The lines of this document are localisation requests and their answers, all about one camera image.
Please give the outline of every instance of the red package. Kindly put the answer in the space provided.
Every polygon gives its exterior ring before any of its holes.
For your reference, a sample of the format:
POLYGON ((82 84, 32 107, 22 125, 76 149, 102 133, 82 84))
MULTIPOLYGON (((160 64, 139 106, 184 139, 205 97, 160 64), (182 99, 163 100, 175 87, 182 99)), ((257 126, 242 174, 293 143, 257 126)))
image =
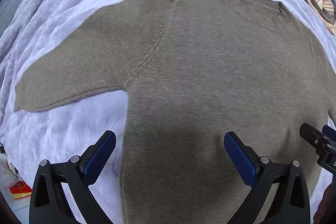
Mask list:
POLYGON ((9 188, 14 199, 24 198, 32 194, 32 190, 24 181, 18 181, 9 188))

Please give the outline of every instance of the sweater sleeve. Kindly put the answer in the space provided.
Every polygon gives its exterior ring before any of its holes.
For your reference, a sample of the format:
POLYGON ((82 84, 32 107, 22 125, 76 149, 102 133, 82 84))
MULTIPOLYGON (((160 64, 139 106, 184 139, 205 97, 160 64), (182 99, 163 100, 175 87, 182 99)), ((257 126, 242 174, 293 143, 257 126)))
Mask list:
POLYGON ((159 43, 174 1, 124 0, 94 12, 23 73, 14 111, 44 111, 126 90, 159 43))
POLYGON ((314 36, 312 42, 313 54, 320 73, 320 79, 325 94, 328 115, 336 126, 336 74, 323 49, 323 46, 314 36))

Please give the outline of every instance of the reddish brown object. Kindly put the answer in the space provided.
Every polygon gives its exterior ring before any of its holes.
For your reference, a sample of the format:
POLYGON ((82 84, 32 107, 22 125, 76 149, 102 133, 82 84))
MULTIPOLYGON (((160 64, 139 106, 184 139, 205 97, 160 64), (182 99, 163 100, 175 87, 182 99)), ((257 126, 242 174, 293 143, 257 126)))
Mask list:
POLYGON ((331 188, 331 184, 329 184, 329 186, 325 189, 324 193, 323 193, 323 197, 322 200, 320 202, 320 205, 317 208, 317 212, 314 215, 314 224, 318 224, 320 222, 320 220, 322 219, 322 217, 325 215, 326 210, 327 210, 327 199, 330 193, 330 188, 331 188))
POLYGON ((24 182, 18 181, 14 186, 9 188, 14 199, 24 198, 32 194, 31 188, 24 182))

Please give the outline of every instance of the brown sweater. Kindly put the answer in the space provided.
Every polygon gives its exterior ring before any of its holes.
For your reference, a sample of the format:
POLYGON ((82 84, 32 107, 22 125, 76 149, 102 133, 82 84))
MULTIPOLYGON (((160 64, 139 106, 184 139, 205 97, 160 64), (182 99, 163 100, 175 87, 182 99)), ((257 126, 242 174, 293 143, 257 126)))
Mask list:
POLYGON ((311 194, 320 168, 299 128, 336 117, 335 86, 319 41, 281 2, 125 0, 31 65, 15 109, 126 90, 124 222, 223 224, 250 190, 224 134, 272 161, 300 161, 311 194))

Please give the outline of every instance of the blue rubber pad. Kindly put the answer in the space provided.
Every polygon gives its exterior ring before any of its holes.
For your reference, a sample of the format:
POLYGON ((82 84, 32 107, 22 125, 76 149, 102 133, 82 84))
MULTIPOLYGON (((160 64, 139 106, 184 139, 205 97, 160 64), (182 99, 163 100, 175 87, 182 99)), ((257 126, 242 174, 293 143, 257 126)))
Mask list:
POLYGON ((336 142, 336 131, 328 125, 322 128, 322 133, 329 137, 333 142, 336 142))
POLYGON ((102 138, 105 138, 101 144, 95 147, 95 152, 93 156, 88 160, 87 164, 84 166, 83 170, 83 183, 86 186, 94 184, 101 171, 103 170, 106 162, 110 158, 117 140, 116 136, 112 131, 105 133, 102 138))
POLYGON ((224 147, 244 184, 253 188, 257 183, 255 167, 230 133, 225 134, 224 147))

